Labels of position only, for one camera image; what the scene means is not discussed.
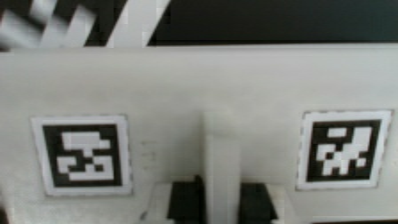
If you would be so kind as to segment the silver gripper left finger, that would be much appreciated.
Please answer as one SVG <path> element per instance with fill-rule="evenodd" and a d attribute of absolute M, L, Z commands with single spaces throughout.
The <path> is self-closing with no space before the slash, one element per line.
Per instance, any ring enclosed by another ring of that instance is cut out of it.
<path fill-rule="evenodd" d="M 205 224 L 204 182 L 198 175 L 189 181 L 154 185 L 140 224 Z"/>

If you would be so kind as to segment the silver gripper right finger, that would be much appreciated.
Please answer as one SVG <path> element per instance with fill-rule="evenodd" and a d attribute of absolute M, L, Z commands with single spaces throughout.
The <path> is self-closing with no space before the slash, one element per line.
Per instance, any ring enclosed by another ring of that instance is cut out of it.
<path fill-rule="evenodd" d="M 239 188 L 237 224 L 296 224 L 296 215 L 280 185 L 243 183 Z"/>

